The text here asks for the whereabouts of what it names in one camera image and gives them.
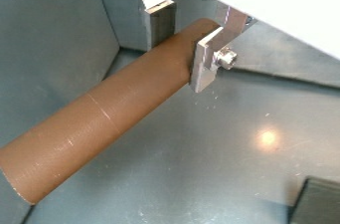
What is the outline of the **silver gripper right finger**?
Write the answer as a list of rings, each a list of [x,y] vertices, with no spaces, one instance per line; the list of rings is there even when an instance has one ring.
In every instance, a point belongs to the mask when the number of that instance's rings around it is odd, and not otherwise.
[[[196,43],[189,86],[200,93],[213,82],[218,68],[229,70],[236,62],[237,55],[228,48],[228,44],[242,33],[253,18],[218,3],[214,20],[218,27]]]

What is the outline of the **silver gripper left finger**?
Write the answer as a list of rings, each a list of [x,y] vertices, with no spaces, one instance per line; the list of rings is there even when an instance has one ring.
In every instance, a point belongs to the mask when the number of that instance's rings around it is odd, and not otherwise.
[[[173,34],[176,4],[172,0],[141,0],[141,2],[150,50]]]

